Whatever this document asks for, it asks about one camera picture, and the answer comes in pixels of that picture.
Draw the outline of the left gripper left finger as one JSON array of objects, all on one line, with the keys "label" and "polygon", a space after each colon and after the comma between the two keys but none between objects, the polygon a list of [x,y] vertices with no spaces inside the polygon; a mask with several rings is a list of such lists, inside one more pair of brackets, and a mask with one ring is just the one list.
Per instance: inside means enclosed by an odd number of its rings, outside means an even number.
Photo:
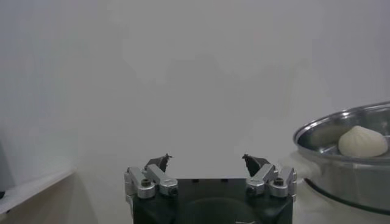
[{"label": "left gripper left finger", "polygon": [[175,197],[179,182],[165,173],[170,158],[172,156],[166,154],[150,159],[142,169],[128,167],[124,173],[126,195],[138,198],[153,198],[159,193],[164,196]]}]

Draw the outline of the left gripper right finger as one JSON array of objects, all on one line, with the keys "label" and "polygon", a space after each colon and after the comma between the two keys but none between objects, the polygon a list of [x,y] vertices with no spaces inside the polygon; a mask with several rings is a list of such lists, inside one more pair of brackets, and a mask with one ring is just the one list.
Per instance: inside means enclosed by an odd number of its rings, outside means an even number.
[{"label": "left gripper right finger", "polygon": [[277,169],[267,159],[244,154],[249,177],[246,179],[246,192],[250,197],[263,195],[265,192],[275,198],[296,198],[297,172],[284,166]]}]

